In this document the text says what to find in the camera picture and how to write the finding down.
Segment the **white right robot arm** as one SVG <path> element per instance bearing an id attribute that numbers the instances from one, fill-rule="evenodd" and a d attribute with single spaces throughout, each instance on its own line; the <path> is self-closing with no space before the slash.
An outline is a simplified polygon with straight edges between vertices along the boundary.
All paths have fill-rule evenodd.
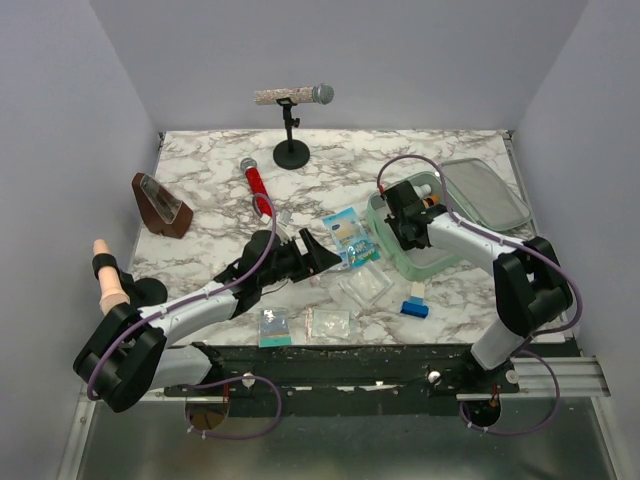
<path id="1" fill-rule="evenodd" d="M 460 379 L 480 392 L 496 380 L 496 369 L 542 325 L 573 305 L 569 282 L 561 274 L 551 244 L 523 241 L 470 222 L 447 204 L 426 206 L 408 181 L 381 189 L 389 208 L 385 222 L 404 250 L 437 248 L 473 263 L 494 280 L 498 319 L 470 349 Z"/>

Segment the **white plastic bottle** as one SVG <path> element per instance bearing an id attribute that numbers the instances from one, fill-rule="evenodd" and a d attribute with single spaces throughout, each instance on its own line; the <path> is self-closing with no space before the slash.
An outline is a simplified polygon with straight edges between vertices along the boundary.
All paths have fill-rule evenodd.
<path id="1" fill-rule="evenodd" d="M 414 185 L 413 189 L 419 198 L 428 197 L 432 193 L 432 188 L 429 184 Z"/>

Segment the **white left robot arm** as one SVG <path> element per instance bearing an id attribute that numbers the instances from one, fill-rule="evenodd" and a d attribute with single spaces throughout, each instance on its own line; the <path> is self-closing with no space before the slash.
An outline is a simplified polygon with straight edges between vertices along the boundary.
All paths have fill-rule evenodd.
<path id="1" fill-rule="evenodd" d="M 273 230 L 255 232 L 241 256 L 195 292 L 169 300 L 154 278 L 134 279 L 119 269 L 104 241 L 94 243 L 92 267 L 99 281 L 103 318 L 73 363 L 91 400 L 123 412 L 148 391 L 189 384 L 214 393 L 220 368 L 201 344 L 179 341 L 214 323 L 234 319 L 258 303 L 266 287 L 300 282 L 341 258 L 306 229 L 283 240 Z"/>

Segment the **brown medicine bottle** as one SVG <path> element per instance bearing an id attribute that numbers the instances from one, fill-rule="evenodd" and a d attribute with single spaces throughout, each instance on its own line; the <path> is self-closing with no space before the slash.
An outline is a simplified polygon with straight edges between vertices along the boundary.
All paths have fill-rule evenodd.
<path id="1" fill-rule="evenodd" d="M 422 199 L 422 201 L 427 208 L 433 207 L 440 203 L 440 200 L 436 195 L 426 196 Z"/>

